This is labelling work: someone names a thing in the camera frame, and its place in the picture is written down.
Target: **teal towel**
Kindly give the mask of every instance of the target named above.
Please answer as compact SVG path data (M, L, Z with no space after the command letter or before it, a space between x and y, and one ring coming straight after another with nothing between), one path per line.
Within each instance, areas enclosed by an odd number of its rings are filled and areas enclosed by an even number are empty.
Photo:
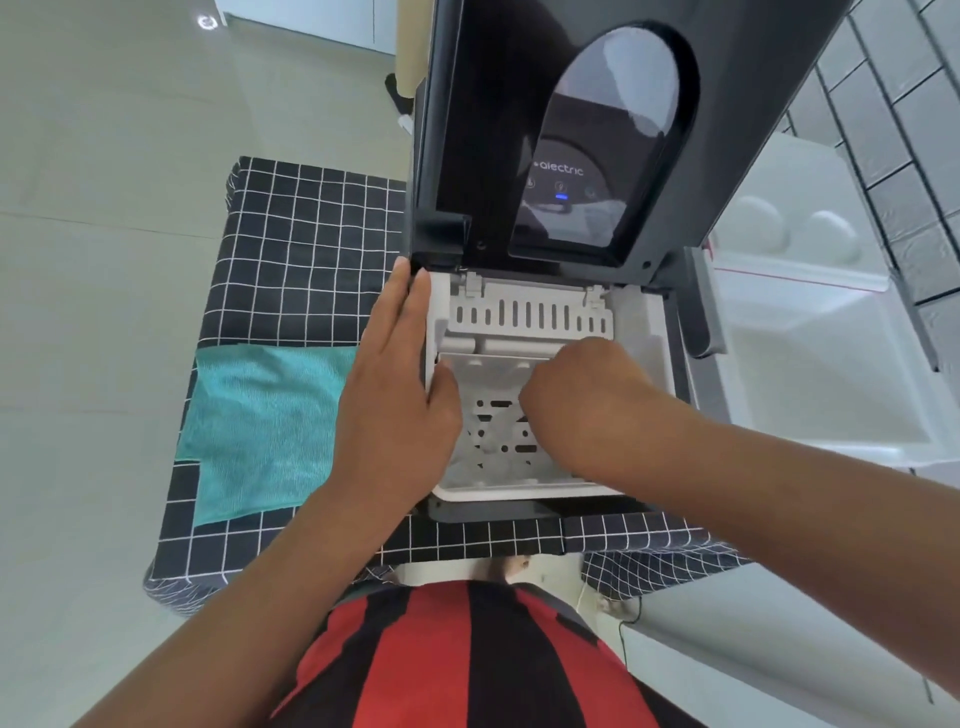
M356 347L197 350L177 444L200 461L194 525L301 505L333 464L337 403Z

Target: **hand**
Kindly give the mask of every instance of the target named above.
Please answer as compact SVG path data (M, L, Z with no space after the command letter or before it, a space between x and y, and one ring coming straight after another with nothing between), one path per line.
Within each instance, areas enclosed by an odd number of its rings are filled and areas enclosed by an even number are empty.
M695 410L657 389L623 347L590 337L534 369L520 406L563 468L622 492L679 453Z
M440 482L462 426L446 366L437 367L429 395L423 389L430 276L421 270L408 294L409 282L410 262L398 257L340 397L327 481L397 520Z

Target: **black and white grid tablecloth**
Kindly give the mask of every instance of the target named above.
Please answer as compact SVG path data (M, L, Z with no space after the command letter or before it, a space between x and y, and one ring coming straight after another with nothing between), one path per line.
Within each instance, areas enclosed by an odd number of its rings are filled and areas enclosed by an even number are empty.
M238 343L355 346L402 250L405 183L243 157L228 179L228 218L198 348ZM196 383L190 377L184 417ZM144 589L192 614L266 548L295 508L193 527L197 462L174 464ZM743 560L701 528L663 513L442 523L408 515L362 577L389 567L516 554L587 553L587 583L628 598Z

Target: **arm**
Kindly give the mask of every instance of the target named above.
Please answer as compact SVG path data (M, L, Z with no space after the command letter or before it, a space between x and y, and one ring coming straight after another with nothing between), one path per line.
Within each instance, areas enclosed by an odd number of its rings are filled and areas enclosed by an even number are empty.
M960 491L713 423L601 339L520 401L565 468L706 527L960 695Z
M351 579L437 483L460 433L453 374L429 398L420 353L430 278L399 258L337 416L333 471L274 542L77 723L216 728L261 722Z

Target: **striped shirt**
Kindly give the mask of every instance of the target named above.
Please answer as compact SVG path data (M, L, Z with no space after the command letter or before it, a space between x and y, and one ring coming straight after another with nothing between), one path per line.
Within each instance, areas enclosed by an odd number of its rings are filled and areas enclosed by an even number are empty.
M505 584L396 587L337 607L272 726L701 723L638 683L583 625Z

